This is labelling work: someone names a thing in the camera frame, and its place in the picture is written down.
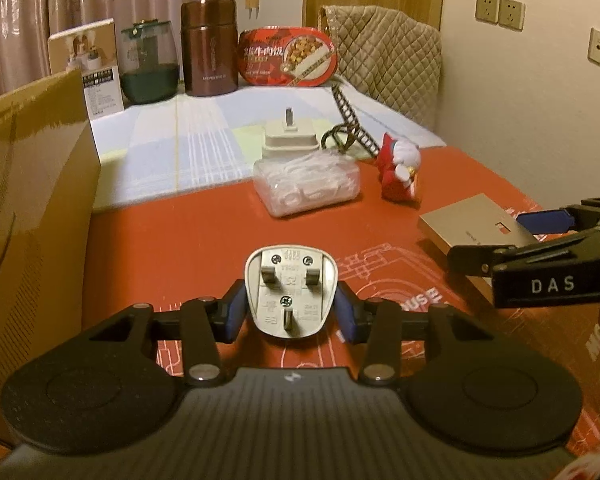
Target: red and white figurine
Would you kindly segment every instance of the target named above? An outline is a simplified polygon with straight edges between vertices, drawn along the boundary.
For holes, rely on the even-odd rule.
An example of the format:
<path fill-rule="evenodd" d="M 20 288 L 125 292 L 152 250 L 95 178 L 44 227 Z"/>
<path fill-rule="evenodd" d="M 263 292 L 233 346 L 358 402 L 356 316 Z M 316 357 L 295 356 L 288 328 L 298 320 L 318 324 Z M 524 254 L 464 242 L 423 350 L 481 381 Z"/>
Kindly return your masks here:
<path fill-rule="evenodd" d="M 382 183 L 382 198 L 392 202 L 419 202 L 418 170 L 421 158 L 418 146 L 408 139 L 392 139 L 384 134 L 376 159 Z"/>

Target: green liquid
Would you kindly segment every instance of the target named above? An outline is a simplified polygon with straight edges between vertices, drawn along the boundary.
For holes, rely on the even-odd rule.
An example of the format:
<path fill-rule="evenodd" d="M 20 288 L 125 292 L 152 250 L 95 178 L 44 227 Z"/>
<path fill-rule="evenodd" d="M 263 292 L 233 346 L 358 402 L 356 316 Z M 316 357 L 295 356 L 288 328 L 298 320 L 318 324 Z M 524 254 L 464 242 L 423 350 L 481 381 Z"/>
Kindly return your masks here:
<path fill-rule="evenodd" d="M 173 97 L 178 91 L 179 78 L 177 63 L 162 63 L 126 72 L 120 77 L 120 84 L 127 99 L 144 105 Z"/>

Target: screw head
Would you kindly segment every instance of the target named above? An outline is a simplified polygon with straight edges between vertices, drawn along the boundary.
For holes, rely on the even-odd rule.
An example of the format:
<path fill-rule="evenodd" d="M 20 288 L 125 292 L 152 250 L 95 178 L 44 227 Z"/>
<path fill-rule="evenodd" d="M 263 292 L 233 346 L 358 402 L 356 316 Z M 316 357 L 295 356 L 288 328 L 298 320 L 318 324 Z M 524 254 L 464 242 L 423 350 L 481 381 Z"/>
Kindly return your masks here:
<path fill-rule="evenodd" d="M 388 381 L 395 375 L 394 369 L 385 364 L 366 366 L 363 373 L 367 379 L 371 379 L 372 381 Z"/>
<path fill-rule="evenodd" d="M 197 381 L 212 381 L 220 375 L 220 368 L 216 365 L 202 363 L 189 368 L 189 377 Z"/>

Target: metal prong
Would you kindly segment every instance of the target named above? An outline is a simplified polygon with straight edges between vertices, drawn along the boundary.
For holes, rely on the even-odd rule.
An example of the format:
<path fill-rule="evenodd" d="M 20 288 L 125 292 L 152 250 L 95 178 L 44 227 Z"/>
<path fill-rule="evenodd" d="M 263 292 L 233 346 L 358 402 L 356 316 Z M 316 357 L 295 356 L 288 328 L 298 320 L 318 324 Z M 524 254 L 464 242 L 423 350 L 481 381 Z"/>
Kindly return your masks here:
<path fill-rule="evenodd" d="M 290 306 L 286 306 L 283 313 L 283 326 L 287 332 L 293 328 L 294 325 L 294 310 Z"/>
<path fill-rule="evenodd" d="M 315 286 L 320 283 L 320 269 L 306 270 L 306 286 Z"/>
<path fill-rule="evenodd" d="M 262 274 L 262 281 L 265 283 L 276 282 L 276 268 L 272 265 L 260 267 L 260 273 Z"/>

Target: plaid tablecloth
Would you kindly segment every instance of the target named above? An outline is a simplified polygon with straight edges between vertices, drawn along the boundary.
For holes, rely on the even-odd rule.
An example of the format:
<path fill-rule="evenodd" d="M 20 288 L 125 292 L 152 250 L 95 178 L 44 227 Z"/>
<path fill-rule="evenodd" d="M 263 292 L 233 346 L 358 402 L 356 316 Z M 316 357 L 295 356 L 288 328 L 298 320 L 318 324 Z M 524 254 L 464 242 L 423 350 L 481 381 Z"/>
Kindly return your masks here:
<path fill-rule="evenodd" d="M 407 137 L 422 148 L 444 146 L 435 134 L 343 84 L 361 124 L 381 144 L 382 134 Z M 144 202 L 251 177 L 260 158 L 262 124 L 292 107 L 320 133 L 342 122 L 330 86 L 243 86 L 211 98 L 185 94 L 131 106 L 91 123 L 102 162 L 95 210 Z"/>

